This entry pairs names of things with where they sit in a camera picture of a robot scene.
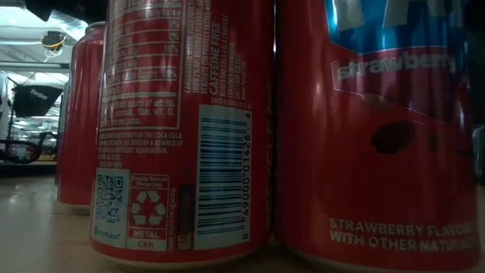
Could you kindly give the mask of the red Fanta strawberry can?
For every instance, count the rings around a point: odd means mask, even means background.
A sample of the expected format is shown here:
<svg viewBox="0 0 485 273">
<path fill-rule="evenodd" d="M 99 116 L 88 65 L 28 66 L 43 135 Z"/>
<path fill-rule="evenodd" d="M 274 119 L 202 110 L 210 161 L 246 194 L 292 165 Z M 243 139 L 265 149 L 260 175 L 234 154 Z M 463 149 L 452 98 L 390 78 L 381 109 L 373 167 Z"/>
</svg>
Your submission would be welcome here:
<svg viewBox="0 0 485 273">
<path fill-rule="evenodd" d="M 219 265 L 270 236 L 274 0 L 109 0 L 92 248 Z"/>
<path fill-rule="evenodd" d="M 356 271 L 480 262 L 467 0 L 277 0 L 277 238 Z"/>
<path fill-rule="evenodd" d="M 90 24 L 74 45 L 59 127 L 57 201 L 87 213 L 97 163 L 100 78 L 106 22 Z"/>
</svg>

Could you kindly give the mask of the black softbox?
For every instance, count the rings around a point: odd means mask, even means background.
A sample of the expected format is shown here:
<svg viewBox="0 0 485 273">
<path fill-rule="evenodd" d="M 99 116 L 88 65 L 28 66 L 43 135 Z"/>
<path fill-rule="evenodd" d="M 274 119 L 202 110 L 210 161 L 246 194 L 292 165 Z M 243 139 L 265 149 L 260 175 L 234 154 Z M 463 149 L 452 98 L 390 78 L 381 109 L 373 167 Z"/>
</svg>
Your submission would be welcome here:
<svg viewBox="0 0 485 273">
<path fill-rule="evenodd" d="M 45 116 L 63 93 L 63 89 L 42 85 L 17 85 L 13 91 L 13 110 L 17 118 Z"/>
</svg>

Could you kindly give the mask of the background work table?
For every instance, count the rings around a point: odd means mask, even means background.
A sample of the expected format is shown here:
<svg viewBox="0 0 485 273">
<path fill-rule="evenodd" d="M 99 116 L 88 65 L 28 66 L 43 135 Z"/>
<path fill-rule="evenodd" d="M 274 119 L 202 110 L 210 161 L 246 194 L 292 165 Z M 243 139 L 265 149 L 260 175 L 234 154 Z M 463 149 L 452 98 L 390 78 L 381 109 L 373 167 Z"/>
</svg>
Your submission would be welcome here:
<svg viewBox="0 0 485 273">
<path fill-rule="evenodd" d="M 28 165 L 0 162 L 0 178 L 52 175 L 56 168 L 56 162 L 33 162 Z"/>
</svg>

